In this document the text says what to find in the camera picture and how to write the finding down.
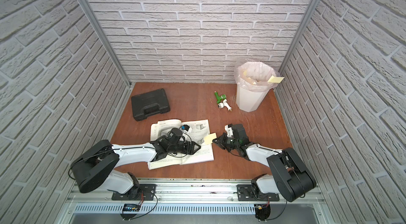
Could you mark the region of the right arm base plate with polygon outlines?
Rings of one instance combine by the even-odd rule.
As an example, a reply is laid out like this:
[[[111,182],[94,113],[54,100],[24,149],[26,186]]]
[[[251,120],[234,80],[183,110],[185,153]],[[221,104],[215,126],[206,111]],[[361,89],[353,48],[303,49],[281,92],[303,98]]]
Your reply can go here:
[[[238,184],[236,188],[238,201],[280,201],[278,193],[262,193],[259,188],[253,184]]]

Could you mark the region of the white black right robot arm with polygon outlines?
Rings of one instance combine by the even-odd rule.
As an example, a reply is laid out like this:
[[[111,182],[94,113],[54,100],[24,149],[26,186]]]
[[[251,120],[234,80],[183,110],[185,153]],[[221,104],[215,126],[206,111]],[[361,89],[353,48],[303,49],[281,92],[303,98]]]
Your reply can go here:
[[[214,139],[213,143],[229,153],[236,151],[239,157],[270,168],[270,175],[264,174],[251,180],[250,197],[258,201],[267,200],[268,194],[278,193],[288,202],[293,202],[317,185],[313,174],[290,147],[277,150],[251,142],[248,138],[228,137],[226,133]]]

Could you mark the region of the drawing instruction book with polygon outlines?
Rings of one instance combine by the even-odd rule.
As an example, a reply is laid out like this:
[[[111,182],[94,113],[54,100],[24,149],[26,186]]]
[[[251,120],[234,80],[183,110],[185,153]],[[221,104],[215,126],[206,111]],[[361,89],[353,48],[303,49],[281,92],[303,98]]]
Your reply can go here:
[[[156,140],[160,136],[167,135],[173,128],[180,129],[183,137],[185,137],[188,142],[193,141],[200,145],[200,150],[194,155],[182,153],[168,154],[167,157],[162,160],[149,162],[149,170],[171,165],[195,164],[214,160],[212,145],[211,143],[205,142],[205,137],[210,135],[209,122],[207,119],[186,122],[179,119],[159,121],[156,124],[151,125],[150,139]]]

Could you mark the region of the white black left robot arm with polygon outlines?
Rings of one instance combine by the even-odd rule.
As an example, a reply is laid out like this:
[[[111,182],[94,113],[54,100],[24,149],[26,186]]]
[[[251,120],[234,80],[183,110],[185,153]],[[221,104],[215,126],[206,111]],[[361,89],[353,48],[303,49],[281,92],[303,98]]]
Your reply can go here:
[[[104,189],[126,194],[139,187],[131,173],[115,169],[119,166],[155,162],[169,154],[194,155],[201,146],[181,136],[161,136],[157,140],[141,145],[116,145],[101,140],[73,161],[70,170],[81,193]]]

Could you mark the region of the yellow sticky note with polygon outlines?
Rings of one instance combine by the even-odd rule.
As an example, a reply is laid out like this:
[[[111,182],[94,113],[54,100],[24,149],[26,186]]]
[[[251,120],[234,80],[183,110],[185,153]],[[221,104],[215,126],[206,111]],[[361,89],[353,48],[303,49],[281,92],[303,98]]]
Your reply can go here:
[[[216,133],[209,134],[209,135],[204,137],[204,144],[205,145],[210,145],[210,144],[213,143],[213,140],[215,140],[216,138],[217,138]]]

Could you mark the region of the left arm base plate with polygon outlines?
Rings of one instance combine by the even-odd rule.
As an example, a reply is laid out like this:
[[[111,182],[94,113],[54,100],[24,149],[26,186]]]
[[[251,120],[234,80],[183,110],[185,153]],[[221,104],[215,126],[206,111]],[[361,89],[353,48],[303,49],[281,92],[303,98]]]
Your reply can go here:
[[[156,184],[140,184],[132,187],[125,194],[114,192],[112,195],[113,201],[153,201],[156,190]]]

